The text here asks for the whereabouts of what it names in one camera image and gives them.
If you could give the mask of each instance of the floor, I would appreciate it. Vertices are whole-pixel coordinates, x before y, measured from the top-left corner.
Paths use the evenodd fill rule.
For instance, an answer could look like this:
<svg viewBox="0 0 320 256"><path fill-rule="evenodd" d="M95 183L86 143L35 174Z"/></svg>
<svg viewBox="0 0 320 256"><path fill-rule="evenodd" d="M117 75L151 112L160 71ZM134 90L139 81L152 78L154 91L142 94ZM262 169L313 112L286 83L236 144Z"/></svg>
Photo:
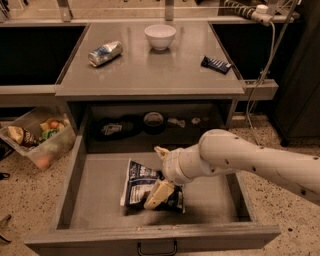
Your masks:
<svg viewBox="0 0 320 256"><path fill-rule="evenodd" d="M256 137L262 146L320 155L319 140L293 142L282 148L278 133L266 116L253 118ZM254 141L252 132L240 117L233 120L231 132ZM0 232L11 243L0 242L0 255L36 256L23 241L32 234L46 233L59 198L63 177L70 158L68 153L45 171L16 152L0 162L1 172L11 174L0 181L0 219L11 214ZM320 255L320 207L250 173L244 175L254 209L262 225L279 225L281 235L259 250L181 253L179 256L265 256Z"/></svg>

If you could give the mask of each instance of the drawer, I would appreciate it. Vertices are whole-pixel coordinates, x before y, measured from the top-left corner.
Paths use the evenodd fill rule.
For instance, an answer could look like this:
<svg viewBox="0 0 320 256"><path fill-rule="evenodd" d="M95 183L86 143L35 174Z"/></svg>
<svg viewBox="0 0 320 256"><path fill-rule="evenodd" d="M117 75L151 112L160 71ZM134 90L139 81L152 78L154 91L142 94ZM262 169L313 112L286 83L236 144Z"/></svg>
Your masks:
<svg viewBox="0 0 320 256"><path fill-rule="evenodd" d="M278 226L257 221L241 172L187 184L185 213L121 207L129 159L161 169L161 160L152 151L154 144L164 142L174 148L197 143L202 131L217 128L211 126L213 120L202 129L186 126L183 143L175 138L178 131L182 134L177 127L158 135L142 132L121 141L94 141L91 123L104 116L159 111L186 120L195 114L206 120L215 117L210 102L184 102L175 108L173 103L128 104L129 108L117 104L88 107L51 230L29 237L28 247L40 255L173 255L175 251L262 248L280 234Z"/></svg>

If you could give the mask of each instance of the clear plastic container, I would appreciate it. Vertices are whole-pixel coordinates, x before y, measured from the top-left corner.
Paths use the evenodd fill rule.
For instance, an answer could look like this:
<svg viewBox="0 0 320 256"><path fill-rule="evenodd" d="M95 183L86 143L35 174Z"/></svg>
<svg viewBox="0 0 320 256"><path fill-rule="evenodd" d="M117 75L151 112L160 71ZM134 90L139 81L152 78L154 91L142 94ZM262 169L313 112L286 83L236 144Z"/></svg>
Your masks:
<svg viewBox="0 0 320 256"><path fill-rule="evenodd" d="M42 129L40 124L48 118L57 120L66 119L58 107L36 107L30 112L17 118L10 126L19 126L41 137ZM65 155L74 145L76 135L71 125L53 135L40 145L28 149L22 147L8 136L8 126L0 129L0 137L12 146L19 154L28 157L38 168L47 169L53 162Z"/></svg>

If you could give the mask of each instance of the bowl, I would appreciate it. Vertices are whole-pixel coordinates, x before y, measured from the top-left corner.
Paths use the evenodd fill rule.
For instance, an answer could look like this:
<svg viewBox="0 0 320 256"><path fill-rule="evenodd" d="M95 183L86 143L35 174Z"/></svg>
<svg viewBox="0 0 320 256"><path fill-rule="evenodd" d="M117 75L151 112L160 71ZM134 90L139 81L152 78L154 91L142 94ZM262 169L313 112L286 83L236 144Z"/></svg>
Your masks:
<svg viewBox="0 0 320 256"><path fill-rule="evenodd" d="M151 25L144 30L148 42L156 50L167 49L176 32L174 27L164 24Z"/></svg>

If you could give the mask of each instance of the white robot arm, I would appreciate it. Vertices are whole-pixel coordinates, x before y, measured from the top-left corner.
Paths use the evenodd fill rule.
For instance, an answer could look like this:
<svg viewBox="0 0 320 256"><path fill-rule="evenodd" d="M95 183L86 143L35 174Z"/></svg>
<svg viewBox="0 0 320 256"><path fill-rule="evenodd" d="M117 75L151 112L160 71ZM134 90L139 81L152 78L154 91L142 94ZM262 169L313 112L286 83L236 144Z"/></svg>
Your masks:
<svg viewBox="0 0 320 256"><path fill-rule="evenodd" d="M200 176L240 170L259 175L320 205L320 158L260 147L225 130L210 130L186 149L156 150L169 183L182 185Z"/></svg>

